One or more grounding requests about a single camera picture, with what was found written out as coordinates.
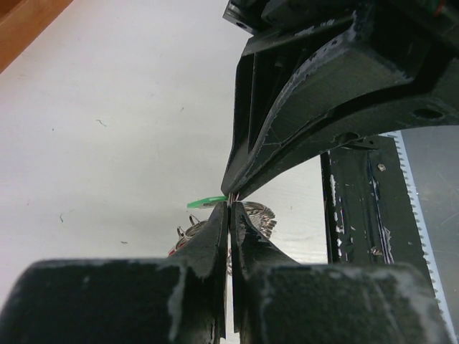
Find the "green key tag with key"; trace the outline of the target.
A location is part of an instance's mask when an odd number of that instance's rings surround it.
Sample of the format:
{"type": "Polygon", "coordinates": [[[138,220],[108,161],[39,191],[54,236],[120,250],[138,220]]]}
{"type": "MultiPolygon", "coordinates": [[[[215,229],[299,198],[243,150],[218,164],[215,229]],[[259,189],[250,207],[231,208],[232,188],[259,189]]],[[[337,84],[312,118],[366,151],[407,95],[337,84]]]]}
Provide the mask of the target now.
{"type": "Polygon", "coordinates": [[[227,196],[210,196],[204,199],[199,199],[196,201],[189,202],[186,207],[188,209],[207,209],[213,208],[220,202],[226,202],[228,200],[227,196]]]}

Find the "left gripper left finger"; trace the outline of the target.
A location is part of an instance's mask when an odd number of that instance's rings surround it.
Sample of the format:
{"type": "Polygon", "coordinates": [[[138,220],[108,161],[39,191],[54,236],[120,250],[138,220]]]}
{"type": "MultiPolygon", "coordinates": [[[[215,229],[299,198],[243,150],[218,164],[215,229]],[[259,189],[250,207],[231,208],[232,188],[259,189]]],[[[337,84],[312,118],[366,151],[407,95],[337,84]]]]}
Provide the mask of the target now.
{"type": "Polygon", "coordinates": [[[1,311],[3,343],[218,343],[226,335],[229,209],[166,258],[31,264],[1,311]]]}

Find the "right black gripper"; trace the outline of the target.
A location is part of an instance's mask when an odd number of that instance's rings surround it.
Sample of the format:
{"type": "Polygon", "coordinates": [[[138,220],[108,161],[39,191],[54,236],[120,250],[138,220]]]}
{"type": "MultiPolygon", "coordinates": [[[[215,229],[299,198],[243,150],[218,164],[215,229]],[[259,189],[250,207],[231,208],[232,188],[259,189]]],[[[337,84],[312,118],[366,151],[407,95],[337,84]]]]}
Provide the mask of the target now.
{"type": "Polygon", "coordinates": [[[457,1],[229,1],[250,33],[222,192],[245,198],[351,141],[458,124],[458,83],[409,91],[416,31],[458,56],[457,1]]]}

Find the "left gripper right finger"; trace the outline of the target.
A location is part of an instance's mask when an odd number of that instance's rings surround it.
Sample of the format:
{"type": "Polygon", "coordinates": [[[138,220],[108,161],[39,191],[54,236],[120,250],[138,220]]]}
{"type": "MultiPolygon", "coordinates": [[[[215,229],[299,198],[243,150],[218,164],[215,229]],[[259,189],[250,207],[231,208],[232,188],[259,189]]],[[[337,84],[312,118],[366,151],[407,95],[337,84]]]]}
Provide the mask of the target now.
{"type": "Polygon", "coordinates": [[[234,330],[242,343],[449,343],[408,264],[300,264],[230,210],[234,330]]]}

